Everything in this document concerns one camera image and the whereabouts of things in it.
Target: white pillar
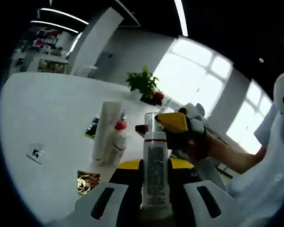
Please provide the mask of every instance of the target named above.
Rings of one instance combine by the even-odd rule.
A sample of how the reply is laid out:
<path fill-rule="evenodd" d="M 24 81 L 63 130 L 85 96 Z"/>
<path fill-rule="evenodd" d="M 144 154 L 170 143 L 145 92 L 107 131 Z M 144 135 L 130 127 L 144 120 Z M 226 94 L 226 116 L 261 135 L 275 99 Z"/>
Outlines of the white pillar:
<path fill-rule="evenodd" d="M 62 32 L 58 38 L 56 43 L 56 47 L 62 47 L 63 51 L 69 52 L 71 49 L 71 45 L 73 44 L 76 35 L 72 35 L 68 32 Z"/>
<path fill-rule="evenodd" d="M 68 73 L 74 74 L 83 65 L 94 66 L 122 20 L 123 17 L 113 8 L 108 8 L 94 16 L 70 54 Z"/>

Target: ceiling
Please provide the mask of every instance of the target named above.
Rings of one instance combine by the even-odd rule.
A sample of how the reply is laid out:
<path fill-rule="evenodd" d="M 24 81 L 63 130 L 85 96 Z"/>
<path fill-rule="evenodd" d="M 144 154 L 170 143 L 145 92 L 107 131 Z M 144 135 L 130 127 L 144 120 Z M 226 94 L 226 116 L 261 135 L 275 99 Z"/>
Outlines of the ceiling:
<path fill-rule="evenodd" d="M 139 21 L 140 27 L 116 0 L 53 0 L 52 8 L 89 21 L 113 7 L 123 17 L 120 26 L 178 37 L 182 35 L 174 0 L 119 0 Z M 247 78 L 254 79 L 272 97 L 273 84 L 284 72 L 284 5 L 259 6 L 237 2 L 211 5 L 182 0 L 188 38 L 229 58 Z M 43 11 L 41 19 L 81 32 L 85 24 Z"/>

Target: red bottle cap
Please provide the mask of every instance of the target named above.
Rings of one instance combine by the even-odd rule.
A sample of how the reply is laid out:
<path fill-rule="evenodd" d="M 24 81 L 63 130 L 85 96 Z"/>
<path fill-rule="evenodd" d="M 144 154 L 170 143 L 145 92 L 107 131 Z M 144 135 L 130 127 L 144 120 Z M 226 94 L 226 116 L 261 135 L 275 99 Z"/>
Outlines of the red bottle cap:
<path fill-rule="evenodd" d="M 117 130 L 123 130 L 123 129 L 126 128 L 126 126 L 127 126 L 126 122 L 117 122 L 117 123 L 115 124 L 115 129 L 117 129 Z"/>

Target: green plant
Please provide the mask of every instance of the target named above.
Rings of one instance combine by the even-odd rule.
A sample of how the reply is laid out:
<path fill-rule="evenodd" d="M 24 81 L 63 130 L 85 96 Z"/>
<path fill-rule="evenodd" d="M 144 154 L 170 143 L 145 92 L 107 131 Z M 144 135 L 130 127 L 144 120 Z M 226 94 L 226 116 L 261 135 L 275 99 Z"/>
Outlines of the green plant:
<path fill-rule="evenodd" d="M 152 98 L 153 90 L 157 88 L 156 80 L 159 79 L 148 72 L 147 67 L 144 67 L 140 73 L 129 72 L 126 82 L 128 82 L 128 87 L 130 87 L 131 91 L 137 89 L 145 97 Z"/>

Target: human arm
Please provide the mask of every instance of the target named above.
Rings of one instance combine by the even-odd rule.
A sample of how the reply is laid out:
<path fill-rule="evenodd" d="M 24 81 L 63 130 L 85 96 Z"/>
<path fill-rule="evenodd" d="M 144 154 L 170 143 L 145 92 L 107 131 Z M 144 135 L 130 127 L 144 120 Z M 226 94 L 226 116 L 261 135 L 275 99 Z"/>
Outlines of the human arm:
<path fill-rule="evenodd" d="M 277 113 L 277 107 L 272 105 L 263 122 L 255 131 L 255 137 L 262 145 L 255 155 L 236 151 L 234 148 L 224 144 L 210 133 L 207 133 L 207 142 L 209 143 L 208 154 L 218 159 L 237 173 L 242 174 L 246 172 L 263 160 L 270 138 L 270 129 Z"/>
<path fill-rule="evenodd" d="M 206 136 L 207 142 L 209 143 L 208 155 L 221 161 L 239 174 L 246 172 L 262 161 L 267 151 L 267 149 L 262 146 L 255 155 L 241 153 L 215 138 L 209 132 L 207 132 Z"/>

